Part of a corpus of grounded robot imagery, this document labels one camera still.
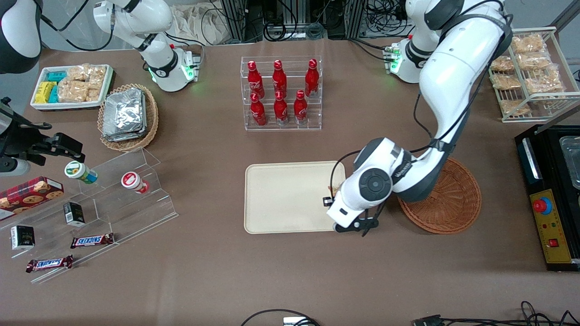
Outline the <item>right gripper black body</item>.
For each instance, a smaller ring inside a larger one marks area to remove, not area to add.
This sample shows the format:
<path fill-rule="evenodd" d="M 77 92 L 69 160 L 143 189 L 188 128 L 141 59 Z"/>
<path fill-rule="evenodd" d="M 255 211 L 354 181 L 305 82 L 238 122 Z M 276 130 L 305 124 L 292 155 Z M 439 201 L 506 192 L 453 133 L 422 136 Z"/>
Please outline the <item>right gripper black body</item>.
<path fill-rule="evenodd" d="M 34 124 L 22 115 L 14 112 L 9 97 L 1 99 L 1 156 L 29 160 L 39 152 L 35 147 L 41 146 L 47 136 L 41 130 L 51 129 L 51 124 L 42 122 Z"/>

